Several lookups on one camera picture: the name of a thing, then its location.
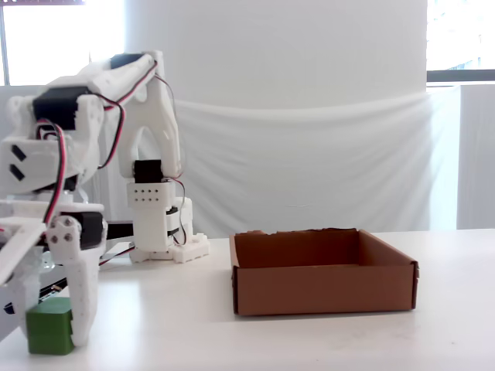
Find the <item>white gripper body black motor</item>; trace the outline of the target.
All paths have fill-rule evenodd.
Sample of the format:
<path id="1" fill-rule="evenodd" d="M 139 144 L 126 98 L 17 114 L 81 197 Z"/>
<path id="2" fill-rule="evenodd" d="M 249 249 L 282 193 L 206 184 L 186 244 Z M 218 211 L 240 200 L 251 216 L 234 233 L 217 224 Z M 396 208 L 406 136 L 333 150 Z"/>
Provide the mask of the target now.
<path id="1" fill-rule="evenodd" d="M 105 245 L 107 223 L 101 204 L 75 200 L 71 192 L 1 199 L 1 255 L 41 256 L 52 246 L 91 250 Z"/>

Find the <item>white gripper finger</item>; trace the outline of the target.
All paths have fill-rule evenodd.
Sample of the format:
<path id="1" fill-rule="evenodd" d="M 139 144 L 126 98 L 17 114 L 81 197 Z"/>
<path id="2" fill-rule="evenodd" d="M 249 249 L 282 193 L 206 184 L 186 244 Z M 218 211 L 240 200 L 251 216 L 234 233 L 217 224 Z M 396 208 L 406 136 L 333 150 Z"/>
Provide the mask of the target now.
<path id="1" fill-rule="evenodd" d="M 82 227 L 72 216 L 54 218 L 46 242 L 53 262 L 64 267 L 72 311 L 71 338 L 75 346 L 86 345 L 97 313 L 99 246 L 81 247 Z"/>
<path id="2" fill-rule="evenodd" d="M 15 313 L 24 336 L 27 336 L 26 313 L 39 303 L 42 254 L 42 247 L 32 248 L 15 269 Z"/>

